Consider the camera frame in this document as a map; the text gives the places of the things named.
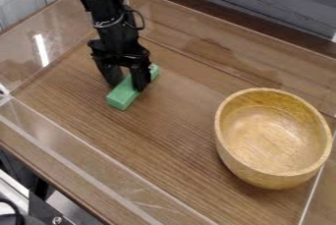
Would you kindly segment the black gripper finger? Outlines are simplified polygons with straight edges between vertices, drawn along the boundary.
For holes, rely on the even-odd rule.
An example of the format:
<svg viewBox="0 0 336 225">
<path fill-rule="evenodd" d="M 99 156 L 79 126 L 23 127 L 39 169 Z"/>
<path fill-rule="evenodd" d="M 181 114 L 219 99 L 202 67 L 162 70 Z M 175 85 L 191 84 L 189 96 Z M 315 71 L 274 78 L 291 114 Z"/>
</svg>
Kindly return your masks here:
<svg viewBox="0 0 336 225">
<path fill-rule="evenodd" d="M 110 86 L 117 86 L 125 79 L 122 68 L 106 61 L 98 61 L 97 66 L 107 84 Z"/>
<path fill-rule="evenodd" d="M 130 68 L 131 81 L 134 88 L 143 92 L 147 85 L 151 83 L 151 64 L 135 64 Z"/>
</svg>

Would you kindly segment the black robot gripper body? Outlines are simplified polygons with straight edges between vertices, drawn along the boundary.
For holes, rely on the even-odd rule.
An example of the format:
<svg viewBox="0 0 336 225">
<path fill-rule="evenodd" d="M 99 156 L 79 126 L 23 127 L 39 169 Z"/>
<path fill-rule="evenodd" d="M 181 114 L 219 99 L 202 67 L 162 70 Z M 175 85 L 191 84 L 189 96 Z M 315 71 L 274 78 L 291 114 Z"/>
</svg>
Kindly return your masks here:
<svg viewBox="0 0 336 225">
<path fill-rule="evenodd" d="M 107 2 L 91 2 L 89 8 L 99 34 L 99 38 L 89 42 L 98 67 L 147 69 L 150 51 L 139 43 L 139 32 L 145 26 L 137 25 L 137 10 L 129 5 Z"/>
</svg>

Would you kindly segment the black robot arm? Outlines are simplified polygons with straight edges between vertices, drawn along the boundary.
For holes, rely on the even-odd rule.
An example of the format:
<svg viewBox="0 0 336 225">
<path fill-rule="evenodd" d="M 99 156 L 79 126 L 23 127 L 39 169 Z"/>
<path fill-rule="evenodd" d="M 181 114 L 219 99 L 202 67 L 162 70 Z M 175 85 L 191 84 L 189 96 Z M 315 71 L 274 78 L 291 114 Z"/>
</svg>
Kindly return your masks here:
<svg viewBox="0 0 336 225">
<path fill-rule="evenodd" d="M 89 41 L 97 67 L 111 86 L 125 79 L 122 67 L 129 68 L 131 85 L 143 91 L 151 83 L 150 51 L 139 43 L 139 32 L 146 24 L 137 23 L 135 15 L 143 15 L 127 4 L 127 0 L 81 0 L 93 18 L 99 34 Z"/>
</svg>

